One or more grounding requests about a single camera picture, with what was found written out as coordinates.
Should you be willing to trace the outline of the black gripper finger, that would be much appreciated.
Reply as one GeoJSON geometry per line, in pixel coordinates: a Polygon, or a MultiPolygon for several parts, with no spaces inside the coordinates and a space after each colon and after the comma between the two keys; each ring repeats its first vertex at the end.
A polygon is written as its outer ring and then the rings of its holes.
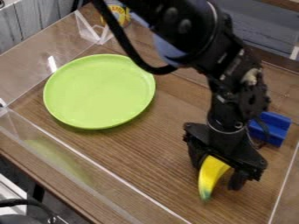
{"type": "Polygon", "coordinates": [[[208,155],[207,147],[200,144],[188,143],[188,154],[192,167],[200,169],[203,160],[208,155]]]}
{"type": "Polygon", "coordinates": [[[248,173],[243,170],[236,170],[232,173],[232,176],[228,181],[228,189],[234,191],[239,191],[243,185],[247,183],[248,173]]]}

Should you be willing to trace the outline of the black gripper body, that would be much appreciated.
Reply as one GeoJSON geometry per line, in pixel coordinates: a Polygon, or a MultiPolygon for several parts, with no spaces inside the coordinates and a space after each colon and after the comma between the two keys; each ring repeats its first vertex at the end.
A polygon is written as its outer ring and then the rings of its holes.
{"type": "Polygon", "coordinates": [[[216,131],[208,124],[187,122],[183,125],[183,141],[207,147],[207,156],[214,156],[235,170],[247,172],[248,180],[260,180],[267,168],[267,160],[254,146],[248,132],[240,129],[226,133],[216,131]]]}

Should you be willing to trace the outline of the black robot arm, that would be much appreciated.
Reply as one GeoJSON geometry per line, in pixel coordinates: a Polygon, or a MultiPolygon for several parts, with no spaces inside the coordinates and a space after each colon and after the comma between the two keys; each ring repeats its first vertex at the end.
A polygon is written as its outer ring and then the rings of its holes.
{"type": "Polygon", "coordinates": [[[183,141],[199,177],[234,170],[228,189],[260,180],[267,160],[248,134],[248,123],[267,111],[271,98],[258,56],[234,32],[230,15],[212,0],[119,0],[155,36],[164,66],[143,60],[105,0],[91,0],[135,64],[166,75],[186,67],[206,76],[211,102],[207,122],[187,122],[183,141]]]}

